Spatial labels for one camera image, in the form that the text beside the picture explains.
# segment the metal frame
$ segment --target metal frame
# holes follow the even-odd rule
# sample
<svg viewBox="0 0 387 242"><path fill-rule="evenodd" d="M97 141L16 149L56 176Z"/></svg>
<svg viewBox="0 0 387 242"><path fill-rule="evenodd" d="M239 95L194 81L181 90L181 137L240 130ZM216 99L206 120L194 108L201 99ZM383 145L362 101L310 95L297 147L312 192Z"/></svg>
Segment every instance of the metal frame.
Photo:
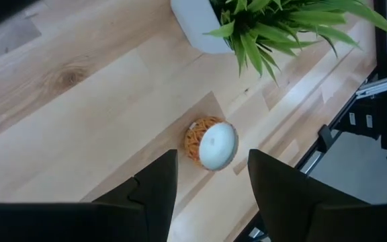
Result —
<svg viewBox="0 0 387 242"><path fill-rule="evenodd" d="M356 99L362 99L387 91L387 78L368 83L356 92Z"/></svg>
<svg viewBox="0 0 387 242"><path fill-rule="evenodd" d="M387 0L374 0L374 9L382 14L387 19ZM368 81L371 80L374 76L378 76L379 79L387 78L387 33L383 30L379 30L376 28L376 54L377 54L377 64L378 66L374 69L374 71L368 77ZM384 100L387 101L387 91L386 93L382 93L380 95L385 95L386 98ZM350 107L356 102L357 95L353 95L352 98L345 104L343 109L337 114L334 120L330 123L330 129L334 129L336 125L340 122L340 120L346 115L347 111ZM382 104L382 107L378 107L378 109L382 110L382 115L387 118L387 102ZM382 135L382 148L387 149L387 134ZM295 166L296 169L301 170L306 164L309 158L318 150L318 141L316 141L306 152L306 154L301 158L300 162ZM320 155L318 159L316 159L313 164L307 169L307 172L310 173L314 167L320 162L323 155ZM254 218L250 221L250 223L244 228L244 230L240 233L240 235L236 238L235 241L257 241L256 239L252 239L249 237L249 233L254 229L259 228L262 231L265 231L265 227L263 225L263 221L261 219L261 215L257 213Z"/></svg>

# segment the wood grain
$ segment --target wood grain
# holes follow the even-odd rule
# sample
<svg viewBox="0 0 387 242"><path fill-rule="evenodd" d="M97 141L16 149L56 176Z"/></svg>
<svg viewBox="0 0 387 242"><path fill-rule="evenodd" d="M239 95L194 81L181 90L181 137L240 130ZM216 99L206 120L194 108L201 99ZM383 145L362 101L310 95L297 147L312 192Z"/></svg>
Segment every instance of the wood grain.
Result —
<svg viewBox="0 0 387 242"><path fill-rule="evenodd" d="M178 148L169 241L233 241L257 212L249 149L295 166L376 66L374 28L353 16L339 28L363 50L275 52L274 83L253 68L239 77L233 54L192 48L168 0L44 0L23 15L41 36L0 55L0 202L92 201ZM207 115L240 138L216 173L180 147Z"/></svg>

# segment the wood knot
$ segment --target wood knot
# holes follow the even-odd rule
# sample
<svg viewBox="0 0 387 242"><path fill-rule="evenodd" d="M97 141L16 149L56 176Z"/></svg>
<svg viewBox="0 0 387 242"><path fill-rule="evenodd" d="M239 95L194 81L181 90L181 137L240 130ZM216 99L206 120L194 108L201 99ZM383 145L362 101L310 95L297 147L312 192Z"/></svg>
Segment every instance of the wood knot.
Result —
<svg viewBox="0 0 387 242"><path fill-rule="evenodd" d="M86 71L82 68L69 69L63 71L60 76L61 84L70 88L86 79Z"/></svg>

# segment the green leaf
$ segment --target green leaf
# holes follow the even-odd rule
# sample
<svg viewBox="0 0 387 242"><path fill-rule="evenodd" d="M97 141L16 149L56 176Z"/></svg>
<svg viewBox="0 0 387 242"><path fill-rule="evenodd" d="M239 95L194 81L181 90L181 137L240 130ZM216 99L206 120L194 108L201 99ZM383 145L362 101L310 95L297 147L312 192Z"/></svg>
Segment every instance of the green leaf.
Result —
<svg viewBox="0 0 387 242"><path fill-rule="evenodd" d="M241 43L241 39L238 34L232 36L232 46L234 46L236 59L238 60L238 63L239 63L239 75L241 76L241 71L246 61L246 51L243 47L243 44Z"/></svg>
<svg viewBox="0 0 387 242"><path fill-rule="evenodd" d="M220 14L220 24L225 25L231 22L230 15L231 15L231 12L229 12L229 10L222 11L222 13Z"/></svg>
<svg viewBox="0 0 387 242"><path fill-rule="evenodd" d="M336 9L336 10L330 10L330 13L345 13L346 11L341 10L341 9Z"/></svg>
<svg viewBox="0 0 387 242"><path fill-rule="evenodd" d="M332 11L336 9L338 9L338 7L334 7L323 2L307 4L300 8L302 11Z"/></svg>
<svg viewBox="0 0 387 242"><path fill-rule="evenodd" d="M296 54L290 48L286 48L285 46L280 46L280 44L281 44L280 42L271 42L271 41L260 40L259 43L265 45L266 47L271 47L271 48L278 50L282 53L288 54L290 56L293 56L293 57L296 56Z"/></svg>
<svg viewBox="0 0 387 242"><path fill-rule="evenodd" d="M258 33L250 31L249 35L252 37L252 40L256 42L256 39L258 39Z"/></svg>
<svg viewBox="0 0 387 242"><path fill-rule="evenodd" d="M246 10L247 0L237 0L234 14L238 14L242 10Z"/></svg>
<svg viewBox="0 0 387 242"><path fill-rule="evenodd" d="M299 43L295 41L290 41L290 42L279 42L279 46L284 47L284 48L304 48L307 46L310 46L312 44L319 43L320 41L301 41Z"/></svg>
<svg viewBox="0 0 387 242"><path fill-rule="evenodd" d="M277 69L279 69L279 71L282 71L282 70L280 70L277 63L274 61L273 57L271 55L269 55L266 51L264 51L262 48L259 48L259 53L261 53L262 58L264 58L266 61L271 63L273 66L277 67Z"/></svg>
<svg viewBox="0 0 387 242"><path fill-rule="evenodd" d="M277 3L277 6L279 6L280 10L283 10L282 8L282 3L280 2L280 0L273 0L275 3Z"/></svg>
<svg viewBox="0 0 387 242"><path fill-rule="evenodd" d="M247 10L256 12L262 10L268 5L271 0L253 0L248 6Z"/></svg>
<svg viewBox="0 0 387 242"><path fill-rule="evenodd" d="M325 26L303 26L303 28L311 32L316 32L318 35L326 36L330 39L336 39L357 48L361 48L355 40L340 30Z"/></svg>
<svg viewBox="0 0 387 242"><path fill-rule="evenodd" d="M243 44L246 54L250 59L250 62L262 76L262 62L261 54L259 54L258 47L256 46L255 41L252 40L252 37L249 34L243 34L240 36L241 43Z"/></svg>
<svg viewBox="0 0 387 242"><path fill-rule="evenodd" d="M232 41L231 41L230 39L231 39L231 37L223 38L223 40L225 40L226 45L227 45L231 50L233 50L234 47L232 47Z"/></svg>
<svg viewBox="0 0 387 242"><path fill-rule="evenodd" d="M205 34L215 37L229 37L234 32L234 23L235 21L232 21L229 24L221 26L218 30L213 30Z"/></svg>
<svg viewBox="0 0 387 242"><path fill-rule="evenodd" d="M256 24L256 26L252 29L252 31L264 38L273 40L275 42L291 41L288 38L288 34L283 30L276 27L266 26L265 24L261 24L261 23Z"/></svg>
<svg viewBox="0 0 387 242"><path fill-rule="evenodd" d="M330 38L328 38L328 37L326 37L324 35L321 35L321 36L322 36L322 38L324 38L328 42L328 44L334 50L335 57L339 58L339 53L337 53L337 50L335 49L333 41Z"/></svg>
<svg viewBox="0 0 387 242"><path fill-rule="evenodd" d="M292 0L283 0L282 6L285 6L287 3L290 3Z"/></svg>
<svg viewBox="0 0 387 242"><path fill-rule="evenodd" d="M268 64L267 60L265 58L262 58L262 62L263 64L265 65L265 68L267 69L268 73L271 75L271 77L273 78L274 81L277 81L277 79L275 78L275 75L274 75L274 71L273 69L271 68L271 66Z"/></svg>
<svg viewBox="0 0 387 242"><path fill-rule="evenodd" d="M371 10L368 6L353 0L332 0L327 1L327 4L338 7L339 9L348 11L353 15L372 22L378 28L387 32L387 21L379 13Z"/></svg>
<svg viewBox="0 0 387 242"><path fill-rule="evenodd" d="M295 11L289 14L289 19L301 24L346 24L344 15L325 11Z"/></svg>
<svg viewBox="0 0 387 242"><path fill-rule="evenodd" d="M297 43L300 43L300 40L298 39L298 36L296 35L296 32L297 32L297 31L291 29L291 27L289 27L289 26L287 26L287 25L285 25L285 24L283 24L283 23L278 23L277 25L279 26L280 29L282 29L283 31L285 31L285 32L287 32L289 35L291 35L291 36L295 39L295 41L296 41Z"/></svg>

